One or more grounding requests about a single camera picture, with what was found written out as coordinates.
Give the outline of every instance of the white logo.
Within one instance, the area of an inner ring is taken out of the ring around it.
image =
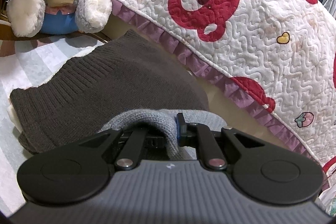
[[[175,167],[175,165],[174,164],[167,164],[166,167],[169,168],[169,169],[173,169]]]

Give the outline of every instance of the curtain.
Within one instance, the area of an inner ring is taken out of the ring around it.
[[[336,18],[336,0],[326,0],[323,6]]]

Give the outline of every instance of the purple ruffle trim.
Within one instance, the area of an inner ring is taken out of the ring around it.
[[[247,111],[262,126],[267,127],[269,131],[282,140],[290,150],[308,158],[312,158],[305,146],[287,127],[267,112],[236,83],[201,60],[177,38],[171,36],[156,24],[128,9],[117,0],[112,0],[112,3],[113,15],[119,17],[124,22],[135,26],[139,31],[157,43],[160,43],[166,51],[176,55],[178,60],[186,65],[195,76],[204,78],[211,84],[219,87],[225,97],[231,99],[239,108]]]

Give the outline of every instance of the yellow heart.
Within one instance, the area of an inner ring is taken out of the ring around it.
[[[288,32],[284,32],[281,36],[277,38],[279,44],[287,44],[289,42],[290,35]]]

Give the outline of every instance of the circular cover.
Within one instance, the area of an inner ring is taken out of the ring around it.
[[[100,191],[110,173],[100,155],[84,147],[36,155],[24,162],[17,182],[24,196],[39,204],[80,202]]]
[[[323,183],[321,168],[288,151],[250,150],[234,165],[232,178],[251,198],[274,205],[291,205],[315,198]]]

